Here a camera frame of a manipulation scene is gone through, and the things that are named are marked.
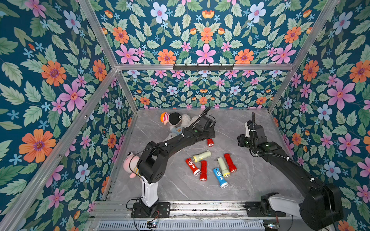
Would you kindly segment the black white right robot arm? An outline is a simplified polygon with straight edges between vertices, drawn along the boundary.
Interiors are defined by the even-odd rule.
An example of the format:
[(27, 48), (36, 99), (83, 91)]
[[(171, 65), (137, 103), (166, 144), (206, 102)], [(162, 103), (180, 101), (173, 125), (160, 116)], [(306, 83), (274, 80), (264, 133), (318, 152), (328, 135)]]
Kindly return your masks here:
[(333, 183), (322, 180), (304, 170), (294, 162), (283, 148), (268, 141), (264, 128), (249, 120), (245, 123), (246, 133), (238, 136), (238, 145), (247, 147), (254, 157), (276, 167), (299, 190), (303, 199), (268, 193), (261, 197), (260, 211), (264, 215), (286, 213), (301, 218), (312, 230), (327, 228), (344, 218), (341, 191)]

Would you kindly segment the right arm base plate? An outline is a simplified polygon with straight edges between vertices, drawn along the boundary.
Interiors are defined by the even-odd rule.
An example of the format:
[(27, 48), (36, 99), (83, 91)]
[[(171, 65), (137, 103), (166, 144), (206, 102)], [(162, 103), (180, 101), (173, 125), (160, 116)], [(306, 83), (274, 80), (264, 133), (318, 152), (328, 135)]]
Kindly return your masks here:
[(278, 212), (272, 209), (268, 202), (265, 201), (248, 201), (245, 202), (249, 217), (286, 217), (286, 213)]

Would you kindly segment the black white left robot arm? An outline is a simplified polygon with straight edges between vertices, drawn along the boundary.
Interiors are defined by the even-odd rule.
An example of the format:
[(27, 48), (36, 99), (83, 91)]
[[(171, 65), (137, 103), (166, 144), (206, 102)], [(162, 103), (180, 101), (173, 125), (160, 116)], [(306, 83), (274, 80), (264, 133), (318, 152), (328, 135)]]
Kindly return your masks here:
[(213, 116), (202, 115), (183, 132), (167, 141), (149, 142), (137, 163), (138, 173), (143, 178), (143, 193), (141, 203), (148, 208), (157, 205), (158, 182), (163, 177), (168, 160), (182, 149), (197, 142), (215, 138)]

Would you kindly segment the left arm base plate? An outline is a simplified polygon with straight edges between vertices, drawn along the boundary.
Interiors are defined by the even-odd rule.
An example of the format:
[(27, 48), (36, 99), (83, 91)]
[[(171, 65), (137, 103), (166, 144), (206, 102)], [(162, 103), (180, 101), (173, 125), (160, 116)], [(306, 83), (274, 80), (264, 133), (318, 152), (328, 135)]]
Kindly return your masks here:
[(148, 207), (143, 202), (134, 203), (131, 218), (168, 218), (170, 216), (170, 202), (156, 202)]

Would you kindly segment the red flashlight white logo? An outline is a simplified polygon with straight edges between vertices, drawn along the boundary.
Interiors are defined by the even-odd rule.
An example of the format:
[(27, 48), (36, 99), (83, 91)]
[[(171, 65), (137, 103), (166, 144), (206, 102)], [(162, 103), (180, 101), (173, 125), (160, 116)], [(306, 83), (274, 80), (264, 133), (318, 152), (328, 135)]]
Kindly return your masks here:
[(192, 159), (188, 158), (186, 160), (187, 165), (192, 170), (194, 176), (198, 176), (201, 173), (201, 170), (193, 163)]

